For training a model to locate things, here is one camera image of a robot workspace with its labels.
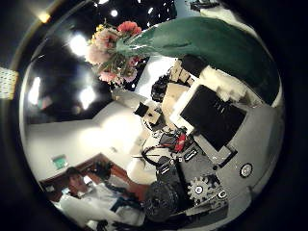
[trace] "person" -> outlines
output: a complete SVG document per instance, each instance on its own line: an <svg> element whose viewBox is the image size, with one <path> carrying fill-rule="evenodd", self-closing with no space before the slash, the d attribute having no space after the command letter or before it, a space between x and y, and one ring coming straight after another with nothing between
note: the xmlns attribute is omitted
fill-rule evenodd
<svg viewBox="0 0 308 231"><path fill-rule="evenodd" d="M177 230L192 222L185 215L176 216L164 223L153 222L147 219L142 207L122 197L120 192L113 191L115 188L109 189L104 183L96 186L91 184L87 185L81 172L76 167L69 167L65 174L68 178L69 185L77 190L77 196L80 200L88 202L93 210L99 211L104 209L102 213L106 214L107 209L113 211L120 218L114 219L112 223L109 223L105 219L98 220L94 225L97 231L157 231L162 230L162 228Z"/></svg>
<svg viewBox="0 0 308 231"><path fill-rule="evenodd" d="M104 203L104 208L110 209L113 212L119 207L131 206L137 210L142 210L142 207L133 193L128 192L129 185L119 177L102 179L103 182L94 186L86 184L82 173L76 167L69 167L65 175L68 179L70 188L74 189L77 198L87 202L101 200Z"/></svg>

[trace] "wire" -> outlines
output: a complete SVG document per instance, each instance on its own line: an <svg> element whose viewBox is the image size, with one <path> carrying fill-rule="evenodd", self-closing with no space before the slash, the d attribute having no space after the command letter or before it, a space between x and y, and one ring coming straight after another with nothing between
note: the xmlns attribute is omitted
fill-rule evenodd
<svg viewBox="0 0 308 231"><path fill-rule="evenodd" d="M164 143L164 144L160 144L160 145L156 145L156 146L151 146L151 147L148 147L147 149L145 149L144 151L141 152L142 156L144 157L144 159L149 163L151 164L152 166L155 166L155 167L160 167L162 166L163 164L160 164L160 163L157 163L151 159L148 158L148 156L146 155L146 153L148 153L149 151L151 150L154 150L155 148L169 148L173 146L172 143Z"/></svg>

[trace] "gear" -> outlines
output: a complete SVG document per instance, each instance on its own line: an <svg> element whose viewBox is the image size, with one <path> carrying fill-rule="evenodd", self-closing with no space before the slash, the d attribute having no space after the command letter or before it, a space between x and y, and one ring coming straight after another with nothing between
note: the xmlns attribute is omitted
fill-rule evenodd
<svg viewBox="0 0 308 231"><path fill-rule="evenodd" d="M212 186L208 177L194 178L188 186L188 195L195 204L202 203L215 192L216 186Z"/></svg>

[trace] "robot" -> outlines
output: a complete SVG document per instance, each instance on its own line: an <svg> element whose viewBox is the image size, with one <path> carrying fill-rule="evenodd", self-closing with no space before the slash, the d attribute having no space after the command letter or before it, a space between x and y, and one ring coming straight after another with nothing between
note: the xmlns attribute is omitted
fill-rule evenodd
<svg viewBox="0 0 308 231"><path fill-rule="evenodd" d="M149 219L186 214L195 222L185 229L213 230L243 213L270 179L284 133L281 86L269 105L236 77L192 56L167 76L153 86L158 102L113 91L150 134L127 173L149 185Z"/></svg>

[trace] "pink flower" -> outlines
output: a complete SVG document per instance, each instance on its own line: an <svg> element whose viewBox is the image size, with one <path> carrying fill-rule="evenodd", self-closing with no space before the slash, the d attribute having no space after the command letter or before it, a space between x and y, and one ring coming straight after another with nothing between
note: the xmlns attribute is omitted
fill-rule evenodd
<svg viewBox="0 0 308 231"><path fill-rule="evenodd" d="M103 64L110 59L110 55L99 50L95 44L91 44L85 58L91 64Z"/></svg>
<svg viewBox="0 0 308 231"><path fill-rule="evenodd" d="M116 77L116 74L112 72L102 71L99 74L100 74L99 79L105 82L111 82Z"/></svg>
<svg viewBox="0 0 308 231"><path fill-rule="evenodd" d="M95 35L95 44L98 49L105 51L108 48L113 48L118 39L117 33L118 31L112 28L104 29L101 32L98 32Z"/></svg>
<svg viewBox="0 0 308 231"><path fill-rule="evenodd" d="M134 56L134 57L131 57L129 58L128 60L128 65L133 67L137 64L137 62L139 62L141 59L138 57L138 56Z"/></svg>
<svg viewBox="0 0 308 231"><path fill-rule="evenodd" d="M137 70L135 69L133 74L131 76L123 76L123 79L126 80L127 83L131 83L136 79L137 76Z"/></svg>
<svg viewBox="0 0 308 231"><path fill-rule="evenodd" d="M132 21L124 21L117 27L117 30L122 33L129 33L131 36L141 33L141 27Z"/></svg>

